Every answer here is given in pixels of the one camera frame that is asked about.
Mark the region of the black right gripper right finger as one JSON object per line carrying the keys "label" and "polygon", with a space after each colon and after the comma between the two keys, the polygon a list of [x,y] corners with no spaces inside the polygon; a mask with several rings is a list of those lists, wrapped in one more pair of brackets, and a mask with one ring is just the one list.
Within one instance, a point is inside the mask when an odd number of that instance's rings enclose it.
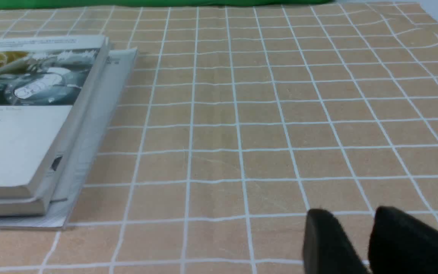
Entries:
{"label": "black right gripper right finger", "polygon": [[368,260],[374,274],[438,274],[438,230],[396,207],[380,206]]}

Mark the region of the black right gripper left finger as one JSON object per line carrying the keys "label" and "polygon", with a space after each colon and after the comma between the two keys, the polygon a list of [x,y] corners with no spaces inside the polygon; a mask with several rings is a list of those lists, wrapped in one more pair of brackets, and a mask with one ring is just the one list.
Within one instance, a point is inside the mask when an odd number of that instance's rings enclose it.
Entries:
{"label": "black right gripper left finger", "polygon": [[303,240],[306,274],[368,274],[339,220],[324,209],[310,209]]}

